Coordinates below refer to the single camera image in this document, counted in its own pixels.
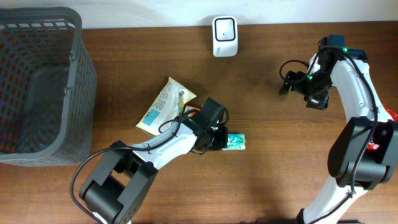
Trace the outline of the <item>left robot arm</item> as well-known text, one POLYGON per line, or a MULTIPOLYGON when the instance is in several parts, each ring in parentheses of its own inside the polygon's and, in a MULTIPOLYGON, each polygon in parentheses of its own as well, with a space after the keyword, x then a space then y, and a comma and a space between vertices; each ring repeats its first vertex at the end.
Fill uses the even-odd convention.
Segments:
POLYGON ((76 177, 72 178, 72 201, 96 223, 131 223, 161 168, 189 152, 203 155, 227 146, 228 121, 229 111, 207 98, 200 109, 179 113, 169 120, 168 129, 147 141, 130 146, 112 143, 77 168, 75 175, 101 156, 77 195, 76 177))

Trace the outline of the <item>orange tissue pack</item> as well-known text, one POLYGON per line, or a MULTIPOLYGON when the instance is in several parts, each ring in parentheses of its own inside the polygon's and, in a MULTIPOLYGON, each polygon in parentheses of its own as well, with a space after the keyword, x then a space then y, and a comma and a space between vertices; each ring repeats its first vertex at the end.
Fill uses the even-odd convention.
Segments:
POLYGON ((194 106, 185 105, 184 113, 186 113, 187 111, 190 111, 190 110, 197 110, 197 111, 199 111, 199 109, 196 108, 196 107, 194 107, 194 106))

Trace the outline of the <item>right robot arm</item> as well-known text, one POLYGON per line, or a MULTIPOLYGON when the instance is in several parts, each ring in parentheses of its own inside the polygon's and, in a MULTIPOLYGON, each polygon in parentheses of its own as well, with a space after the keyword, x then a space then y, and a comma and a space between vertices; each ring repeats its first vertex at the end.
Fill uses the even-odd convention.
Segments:
POLYGON ((318 52, 304 65, 307 71, 282 77, 280 95, 295 91, 308 108, 325 110, 336 88, 346 126, 328 153, 323 188, 295 222, 338 223, 357 199, 391 179, 397 167, 397 114, 381 103, 365 51, 346 47, 342 35, 320 39, 318 52))

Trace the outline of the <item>teal tissue pack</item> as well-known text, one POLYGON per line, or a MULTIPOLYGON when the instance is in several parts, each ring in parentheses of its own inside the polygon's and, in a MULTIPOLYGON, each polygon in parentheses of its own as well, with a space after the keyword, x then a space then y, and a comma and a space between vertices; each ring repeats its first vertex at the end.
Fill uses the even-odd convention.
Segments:
POLYGON ((246 138, 243 133, 229 133, 227 145, 223 150, 245 150, 246 138))

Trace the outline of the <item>cream noodle packet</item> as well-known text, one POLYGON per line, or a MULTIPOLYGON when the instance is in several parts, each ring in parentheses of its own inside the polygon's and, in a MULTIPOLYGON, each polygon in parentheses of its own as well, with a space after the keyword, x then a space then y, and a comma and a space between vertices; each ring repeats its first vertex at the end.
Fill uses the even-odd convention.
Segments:
POLYGON ((188 88, 169 77, 167 84, 136 124, 136 128, 153 136, 159 135, 159 127, 177 117, 184 106, 196 97, 188 88))

